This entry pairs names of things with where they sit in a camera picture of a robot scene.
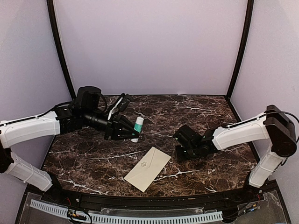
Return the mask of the cream paper envelope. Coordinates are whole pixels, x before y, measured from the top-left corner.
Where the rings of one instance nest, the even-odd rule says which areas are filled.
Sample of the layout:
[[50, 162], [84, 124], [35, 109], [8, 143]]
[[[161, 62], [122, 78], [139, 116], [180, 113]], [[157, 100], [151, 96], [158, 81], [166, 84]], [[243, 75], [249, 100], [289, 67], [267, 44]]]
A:
[[144, 193], [170, 159], [168, 154], [152, 147], [124, 177], [124, 180]]

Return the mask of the green white glue stick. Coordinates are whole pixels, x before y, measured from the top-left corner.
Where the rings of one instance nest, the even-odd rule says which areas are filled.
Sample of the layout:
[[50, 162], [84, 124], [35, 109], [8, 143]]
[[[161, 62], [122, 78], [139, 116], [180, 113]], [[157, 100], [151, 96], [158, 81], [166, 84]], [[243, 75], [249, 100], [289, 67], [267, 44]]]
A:
[[141, 131], [142, 131], [143, 122], [144, 122], [144, 118], [142, 118], [142, 117], [137, 117], [137, 119], [136, 119], [136, 121], [135, 121], [134, 129], [135, 129], [138, 133], [141, 133]]

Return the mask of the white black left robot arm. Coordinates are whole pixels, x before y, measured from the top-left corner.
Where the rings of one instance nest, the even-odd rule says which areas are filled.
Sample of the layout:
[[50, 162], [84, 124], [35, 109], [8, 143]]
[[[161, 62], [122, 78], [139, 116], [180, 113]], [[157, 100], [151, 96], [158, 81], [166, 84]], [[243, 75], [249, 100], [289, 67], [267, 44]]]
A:
[[0, 123], [0, 171], [16, 177], [47, 192], [55, 203], [63, 203], [66, 193], [54, 174], [42, 171], [24, 161], [11, 150], [11, 146], [28, 140], [71, 133], [91, 127], [104, 131], [106, 140], [136, 139], [135, 130], [126, 117], [121, 115], [131, 99], [121, 94], [108, 106], [101, 89], [93, 86], [80, 87], [77, 96], [60, 103], [45, 113]]

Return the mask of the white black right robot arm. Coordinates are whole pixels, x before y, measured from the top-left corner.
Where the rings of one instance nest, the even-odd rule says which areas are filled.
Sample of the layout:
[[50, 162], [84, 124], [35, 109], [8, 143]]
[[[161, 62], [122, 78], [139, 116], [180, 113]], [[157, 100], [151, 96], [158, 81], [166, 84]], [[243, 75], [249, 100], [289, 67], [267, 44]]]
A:
[[270, 140], [266, 154], [251, 170], [247, 185], [238, 193], [238, 198], [247, 203], [256, 196], [256, 188], [263, 186], [266, 179], [297, 151], [299, 138], [291, 116], [291, 113], [269, 105], [265, 112], [255, 117], [207, 130], [203, 135], [183, 125], [173, 135], [179, 143], [175, 147], [176, 158], [178, 161], [197, 159], [235, 145]]

